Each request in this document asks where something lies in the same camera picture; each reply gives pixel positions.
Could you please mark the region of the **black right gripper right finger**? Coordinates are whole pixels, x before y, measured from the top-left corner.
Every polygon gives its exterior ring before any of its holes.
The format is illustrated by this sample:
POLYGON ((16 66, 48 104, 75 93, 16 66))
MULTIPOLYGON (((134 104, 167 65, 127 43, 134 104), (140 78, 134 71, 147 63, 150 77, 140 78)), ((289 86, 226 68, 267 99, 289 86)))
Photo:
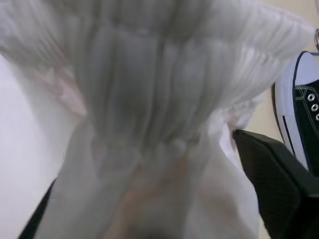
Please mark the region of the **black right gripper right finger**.
POLYGON ((245 130, 233 138, 270 238, 319 239, 319 177, 280 141, 245 130))

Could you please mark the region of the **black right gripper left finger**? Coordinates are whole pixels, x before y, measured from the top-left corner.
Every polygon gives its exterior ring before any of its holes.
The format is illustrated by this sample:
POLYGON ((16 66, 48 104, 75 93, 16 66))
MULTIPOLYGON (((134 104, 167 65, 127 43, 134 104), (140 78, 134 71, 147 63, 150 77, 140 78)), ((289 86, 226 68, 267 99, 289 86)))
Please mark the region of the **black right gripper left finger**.
POLYGON ((41 199, 34 213, 32 214, 26 226, 24 227, 23 231, 19 235, 18 239, 33 239, 34 238, 34 235, 37 231, 37 228, 46 210, 53 185, 54 185, 54 181, 51 183, 50 187, 48 188, 45 195, 41 199))

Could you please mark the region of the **white shorts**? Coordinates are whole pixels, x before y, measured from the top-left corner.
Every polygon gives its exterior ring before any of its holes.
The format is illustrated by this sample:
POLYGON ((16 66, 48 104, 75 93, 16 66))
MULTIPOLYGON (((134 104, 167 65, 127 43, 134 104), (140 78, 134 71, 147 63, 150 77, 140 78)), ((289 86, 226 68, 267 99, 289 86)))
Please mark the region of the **white shorts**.
POLYGON ((0 129, 54 181, 33 239, 258 239, 231 134, 314 31, 256 0, 0 0, 30 109, 0 129))

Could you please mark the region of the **dark canvas sneaker white toe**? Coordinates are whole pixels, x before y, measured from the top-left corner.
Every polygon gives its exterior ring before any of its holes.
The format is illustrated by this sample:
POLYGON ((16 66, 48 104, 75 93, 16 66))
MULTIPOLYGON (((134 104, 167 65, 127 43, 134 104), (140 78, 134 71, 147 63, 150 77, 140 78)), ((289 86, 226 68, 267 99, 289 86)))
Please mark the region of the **dark canvas sneaker white toe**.
POLYGON ((319 177, 319 53, 301 52, 275 83, 274 98, 285 146, 319 177))

